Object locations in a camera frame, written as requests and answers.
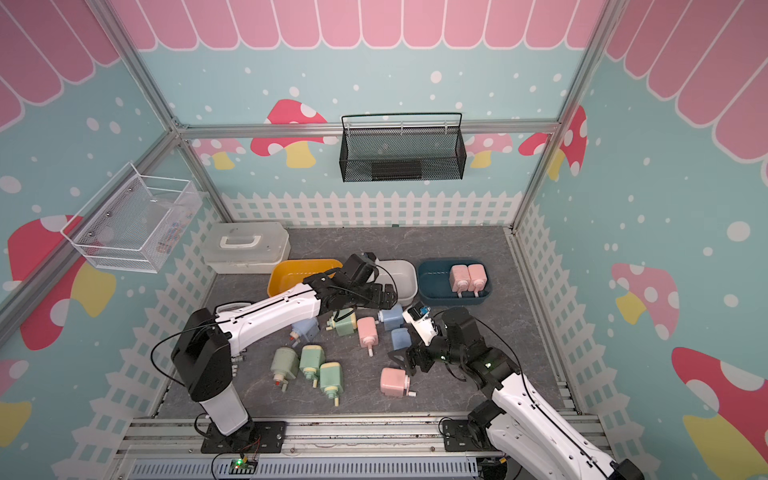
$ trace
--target yellow mushroom stem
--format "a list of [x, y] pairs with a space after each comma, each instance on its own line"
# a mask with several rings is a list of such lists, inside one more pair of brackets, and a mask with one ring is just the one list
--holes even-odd
[[286, 147], [288, 168], [310, 168], [315, 163], [315, 157], [310, 152], [310, 146], [305, 141], [297, 141]]

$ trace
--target black cable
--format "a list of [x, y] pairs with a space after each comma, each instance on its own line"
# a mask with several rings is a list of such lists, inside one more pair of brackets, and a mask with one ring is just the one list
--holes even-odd
[[173, 335], [171, 335], [171, 336], [167, 336], [167, 337], [165, 337], [165, 338], [164, 338], [164, 339], [162, 339], [161, 341], [159, 341], [159, 342], [155, 343], [155, 344], [154, 344], [154, 346], [152, 347], [152, 351], [149, 353], [149, 360], [150, 360], [150, 362], [152, 362], [152, 366], [153, 366], [153, 367], [154, 367], [154, 368], [155, 368], [155, 369], [156, 369], [158, 372], [160, 372], [160, 374], [161, 374], [162, 376], [164, 376], [164, 377], [166, 377], [166, 378], [168, 378], [168, 379], [171, 379], [171, 380], [173, 380], [174, 382], [178, 383], [179, 385], [183, 386], [184, 388], [187, 388], [187, 386], [186, 386], [186, 385], [184, 385], [182, 382], [180, 382], [179, 380], [176, 380], [174, 377], [172, 377], [172, 376], [168, 375], [166, 372], [164, 372], [164, 371], [160, 370], [160, 367], [159, 367], [159, 366], [157, 366], [157, 364], [154, 362], [154, 351], [155, 351], [155, 350], [157, 350], [158, 346], [160, 346], [161, 344], [163, 344], [163, 343], [167, 342], [168, 340], [170, 340], [170, 339], [174, 338], [175, 336], [179, 336], [179, 335], [181, 335], [181, 334], [183, 334], [183, 333], [186, 333], [186, 332], [191, 332], [192, 330], [197, 330], [197, 329], [204, 329], [204, 328], [209, 328], [209, 327], [213, 327], [214, 325], [220, 325], [221, 323], [227, 323], [227, 322], [230, 322], [230, 320], [224, 320], [223, 322], [206, 323], [206, 324], [204, 324], [204, 325], [193, 326], [193, 327], [192, 327], [192, 328], [190, 328], [190, 329], [184, 329], [184, 330], [181, 330], [179, 333], [174, 333], [174, 334], [173, 334]]
[[219, 480], [214, 473], [214, 462], [217, 458], [224, 455], [226, 452], [217, 453], [213, 460], [210, 461], [210, 474], [214, 477], [214, 480]]
[[194, 418], [194, 430], [195, 432], [199, 433], [202, 437], [210, 440], [210, 435], [207, 435], [205, 432], [203, 432], [202, 430], [200, 430], [200, 428], [197, 427], [197, 420], [199, 420], [201, 416], [206, 414], [207, 414], [206, 412], [203, 412]]
[[376, 264], [376, 266], [386, 272], [387, 275], [389, 275], [389, 279], [392, 281], [392, 285], [395, 287], [395, 303], [397, 303], [398, 300], [400, 300], [400, 294], [397, 291], [397, 283], [395, 283], [395, 277], [392, 276], [392, 274], [383, 266]]
[[[521, 363], [520, 363], [520, 359], [518, 358], [518, 354], [517, 354], [517, 353], [515, 353], [515, 351], [513, 350], [513, 348], [512, 348], [512, 347], [510, 347], [510, 346], [509, 346], [509, 344], [508, 344], [508, 343], [506, 343], [506, 341], [505, 341], [504, 339], [502, 339], [502, 337], [501, 337], [501, 336], [500, 336], [498, 333], [496, 333], [496, 331], [494, 331], [494, 330], [493, 330], [493, 329], [492, 329], [490, 326], [488, 326], [488, 324], [486, 324], [485, 322], [483, 322], [482, 320], [480, 320], [480, 319], [478, 319], [478, 318], [475, 318], [475, 319], [476, 319], [478, 322], [480, 322], [480, 323], [481, 323], [481, 324], [482, 324], [482, 325], [483, 325], [485, 328], [487, 328], [488, 330], [490, 330], [490, 331], [491, 331], [491, 333], [493, 333], [494, 335], [496, 335], [496, 338], [498, 338], [499, 340], [501, 340], [501, 341], [502, 341], [502, 343], [504, 343], [504, 344], [507, 346], [507, 348], [509, 349], [509, 351], [510, 351], [510, 352], [512, 352], [512, 355], [515, 357], [515, 361], [517, 361], [517, 363], [518, 363], [518, 368], [520, 369], [520, 378], [522, 379], [522, 382], [523, 382], [523, 388], [525, 388], [525, 393], [526, 393], [526, 394], [528, 394], [528, 398], [531, 400], [531, 404], [534, 406], [534, 408], [535, 408], [535, 409], [537, 409], [537, 410], [538, 410], [538, 411], [539, 411], [539, 412], [540, 412], [540, 413], [541, 413], [541, 414], [544, 416], [544, 418], [546, 418], [547, 420], [549, 420], [549, 422], [550, 422], [552, 425], [554, 425], [554, 426], [555, 426], [555, 428], [557, 428], [558, 430], [560, 430], [560, 433], [562, 433], [562, 434], [565, 436], [565, 438], [566, 438], [566, 439], [570, 440], [570, 441], [571, 441], [571, 443], [573, 443], [574, 445], [576, 445], [576, 448], [577, 448], [577, 449], [579, 449], [579, 451], [581, 452], [581, 454], [582, 454], [582, 455], [586, 456], [587, 458], [589, 458], [589, 459], [591, 460], [591, 459], [592, 459], [592, 457], [591, 457], [591, 456], [590, 456], [590, 455], [589, 455], [589, 454], [588, 454], [588, 453], [587, 453], [587, 452], [586, 452], [586, 451], [585, 451], [585, 450], [584, 450], [584, 449], [581, 447], [581, 445], [579, 445], [579, 444], [578, 444], [578, 442], [576, 442], [575, 440], [573, 440], [569, 434], [565, 433], [565, 431], [564, 431], [564, 430], [563, 430], [563, 429], [560, 427], [560, 425], [558, 425], [558, 424], [557, 424], [557, 423], [556, 423], [556, 422], [555, 422], [553, 419], [549, 418], [549, 415], [547, 415], [547, 413], [546, 413], [544, 410], [542, 410], [542, 409], [541, 409], [541, 407], [540, 407], [540, 406], [539, 406], [539, 405], [538, 405], [536, 402], [534, 402], [534, 400], [533, 400], [533, 397], [531, 396], [531, 393], [528, 391], [528, 385], [526, 385], [526, 382], [525, 382], [525, 375], [523, 374], [523, 366], [522, 366], [522, 365], [521, 365]], [[603, 472], [603, 469], [602, 469], [602, 468], [600, 468], [600, 466], [599, 466], [599, 465], [598, 465], [596, 462], [594, 462], [594, 461], [593, 461], [593, 464], [594, 464], [594, 466], [595, 466], [595, 467], [597, 467], [597, 469], [600, 471], [600, 473], [601, 473], [601, 474], [603, 474], [603, 476], [604, 476], [605, 478], [608, 478], [608, 475], [605, 475], [605, 472]]]

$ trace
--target yellow plastic tub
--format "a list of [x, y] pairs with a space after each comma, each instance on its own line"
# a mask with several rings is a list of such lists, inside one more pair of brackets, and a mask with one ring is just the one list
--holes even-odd
[[315, 273], [326, 272], [332, 268], [340, 268], [341, 262], [332, 258], [312, 258], [307, 260], [285, 260], [275, 266], [270, 276], [270, 284], [266, 294], [275, 296], [294, 288], [305, 278]]

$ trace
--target black wire basket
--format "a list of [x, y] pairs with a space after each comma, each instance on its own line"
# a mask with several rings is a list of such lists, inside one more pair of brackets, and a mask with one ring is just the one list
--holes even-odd
[[464, 177], [460, 113], [344, 115], [341, 122], [339, 165], [345, 182]]

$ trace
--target gray marble floor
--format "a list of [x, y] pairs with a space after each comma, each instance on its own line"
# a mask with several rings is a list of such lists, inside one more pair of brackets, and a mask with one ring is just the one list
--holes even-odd
[[[511, 257], [501, 227], [379, 227], [289, 230], [291, 259], [336, 258], [344, 261], [355, 252], [369, 251], [382, 260], [408, 260], [418, 268], [425, 259], [474, 257], [486, 265], [493, 282], [491, 296], [472, 315], [486, 322], [515, 349], [525, 374], [544, 398], [562, 408], [554, 375], [541, 343], [537, 326]], [[219, 275], [207, 305], [266, 298], [269, 275]], [[504, 349], [492, 333], [480, 325], [487, 344]], [[281, 392], [272, 383], [270, 364], [275, 349], [288, 344], [290, 329], [281, 330], [248, 347], [234, 385], [253, 416], [325, 415], [367, 412], [459, 412], [469, 411], [485, 400], [472, 381], [459, 382], [442, 365], [412, 379], [415, 398], [393, 398], [379, 391], [381, 369], [393, 365], [386, 353], [391, 349], [389, 333], [379, 326], [375, 355], [361, 349], [357, 335], [339, 337], [321, 331], [314, 343], [321, 345], [327, 361], [338, 361], [344, 375], [344, 393], [338, 407], [299, 377]], [[160, 418], [190, 418], [202, 408], [189, 400], [186, 391], [173, 384], [160, 407]]]

